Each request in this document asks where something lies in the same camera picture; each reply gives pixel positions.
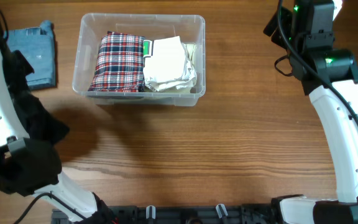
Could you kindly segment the cream cloth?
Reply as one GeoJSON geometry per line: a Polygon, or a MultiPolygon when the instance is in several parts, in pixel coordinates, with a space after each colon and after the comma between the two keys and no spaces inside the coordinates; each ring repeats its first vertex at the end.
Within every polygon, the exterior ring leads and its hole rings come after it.
{"type": "Polygon", "coordinates": [[[197,82],[194,66],[196,45],[182,43],[183,51],[145,59],[145,86],[154,92],[189,93],[197,82]]]}

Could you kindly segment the white shirt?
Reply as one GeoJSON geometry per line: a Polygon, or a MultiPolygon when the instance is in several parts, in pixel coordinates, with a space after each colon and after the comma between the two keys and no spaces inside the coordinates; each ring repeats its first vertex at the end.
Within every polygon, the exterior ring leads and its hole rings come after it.
{"type": "Polygon", "coordinates": [[[197,45],[184,43],[179,36],[145,40],[144,84],[154,92],[189,92],[196,85],[197,45]]]}

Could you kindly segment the plaid shirt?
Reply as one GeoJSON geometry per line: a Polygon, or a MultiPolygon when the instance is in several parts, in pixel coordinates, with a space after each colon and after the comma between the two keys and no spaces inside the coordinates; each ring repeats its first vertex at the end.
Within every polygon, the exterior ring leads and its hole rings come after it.
{"type": "Polygon", "coordinates": [[[145,37],[109,31],[99,45],[89,91],[143,92],[145,37]]]}

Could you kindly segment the blue denim jeans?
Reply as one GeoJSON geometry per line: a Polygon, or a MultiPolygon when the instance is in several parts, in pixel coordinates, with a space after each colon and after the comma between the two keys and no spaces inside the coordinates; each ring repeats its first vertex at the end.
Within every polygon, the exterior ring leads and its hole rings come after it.
{"type": "Polygon", "coordinates": [[[55,36],[51,21],[45,20],[38,27],[10,30],[7,44],[12,51],[20,51],[34,69],[26,76],[31,90],[56,86],[55,36]]]}

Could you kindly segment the black garment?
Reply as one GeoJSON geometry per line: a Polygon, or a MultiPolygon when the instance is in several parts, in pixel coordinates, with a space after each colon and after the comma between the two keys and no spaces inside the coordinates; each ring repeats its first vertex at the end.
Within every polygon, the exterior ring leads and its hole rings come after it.
{"type": "Polygon", "coordinates": [[[31,93],[26,76],[34,69],[21,52],[6,50],[2,54],[2,67],[15,112],[30,138],[52,145],[64,139],[70,128],[54,118],[31,93]]]}

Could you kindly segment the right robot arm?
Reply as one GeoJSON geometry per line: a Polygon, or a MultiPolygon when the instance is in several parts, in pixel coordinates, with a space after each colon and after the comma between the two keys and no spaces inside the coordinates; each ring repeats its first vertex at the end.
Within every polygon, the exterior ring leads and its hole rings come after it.
{"type": "Polygon", "coordinates": [[[323,125],[336,177],[336,198],[289,195],[272,200],[279,223],[358,223],[358,66],[334,47],[341,1],[278,4],[264,34],[285,50],[290,75],[301,82],[323,125]]]}

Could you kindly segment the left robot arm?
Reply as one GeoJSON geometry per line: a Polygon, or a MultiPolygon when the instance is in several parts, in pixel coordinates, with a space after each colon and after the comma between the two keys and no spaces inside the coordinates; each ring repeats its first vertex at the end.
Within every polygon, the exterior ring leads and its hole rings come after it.
{"type": "Polygon", "coordinates": [[[55,119],[27,84],[33,67],[7,44],[0,10],[0,191],[44,200],[73,223],[117,223],[115,213],[93,192],[62,170],[55,150],[68,127],[55,119]]]}

